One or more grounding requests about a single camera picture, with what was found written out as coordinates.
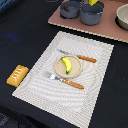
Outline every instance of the table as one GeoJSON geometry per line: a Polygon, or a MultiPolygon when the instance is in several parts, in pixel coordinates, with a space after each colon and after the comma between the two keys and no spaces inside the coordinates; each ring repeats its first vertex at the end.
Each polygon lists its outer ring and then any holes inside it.
{"type": "Polygon", "coordinates": [[[0,105],[50,128],[76,126],[12,96],[6,80],[17,65],[30,70],[59,31],[114,45],[89,128],[128,127],[128,44],[48,24],[62,0],[16,0],[0,12],[0,105]]]}

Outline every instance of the pot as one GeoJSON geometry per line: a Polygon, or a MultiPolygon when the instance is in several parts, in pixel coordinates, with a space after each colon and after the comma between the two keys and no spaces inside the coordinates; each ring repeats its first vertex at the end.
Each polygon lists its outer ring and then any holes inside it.
{"type": "Polygon", "coordinates": [[[60,6],[60,14],[68,19],[75,18],[79,15],[80,4],[76,1],[66,1],[60,6]]]}
{"type": "Polygon", "coordinates": [[[103,7],[99,4],[84,4],[80,10],[80,19],[86,25],[95,25],[101,21],[103,7]]]}

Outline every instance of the white plate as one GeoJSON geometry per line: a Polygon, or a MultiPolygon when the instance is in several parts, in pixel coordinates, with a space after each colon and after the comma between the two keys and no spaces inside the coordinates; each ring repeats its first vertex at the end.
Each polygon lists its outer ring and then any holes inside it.
{"type": "Polygon", "coordinates": [[[66,55],[63,56],[68,58],[71,61],[71,72],[66,74],[66,66],[62,62],[61,58],[56,61],[55,63],[55,70],[56,73],[61,76],[62,78],[74,78],[77,77],[82,71],[82,64],[78,57],[73,55],[66,55]]]}

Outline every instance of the white placemat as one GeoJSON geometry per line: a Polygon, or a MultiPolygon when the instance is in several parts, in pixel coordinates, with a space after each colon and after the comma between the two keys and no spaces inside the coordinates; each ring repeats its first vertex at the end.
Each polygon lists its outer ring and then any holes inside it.
{"type": "Polygon", "coordinates": [[[112,49],[110,44],[60,31],[12,95],[80,128],[87,128],[112,49]],[[44,70],[57,75],[54,64],[64,54],[56,49],[97,59],[96,63],[80,60],[83,70],[71,79],[82,84],[83,90],[43,77],[44,70]]]}

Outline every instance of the bowl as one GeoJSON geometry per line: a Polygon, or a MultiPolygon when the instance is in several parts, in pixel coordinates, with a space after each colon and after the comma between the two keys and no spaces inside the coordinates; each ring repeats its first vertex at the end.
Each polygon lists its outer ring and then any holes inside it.
{"type": "Polygon", "coordinates": [[[84,4],[80,10],[80,19],[86,25],[96,25],[101,21],[103,7],[99,4],[84,4]]]}
{"type": "Polygon", "coordinates": [[[116,11],[120,26],[128,30],[128,4],[119,7],[116,11]]]}
{"type": "Polygon", "coordinates": [[[60,14],[68,19],[79,16],[80,4],[76,1],[66,1],[60,6],[60,14]]]}

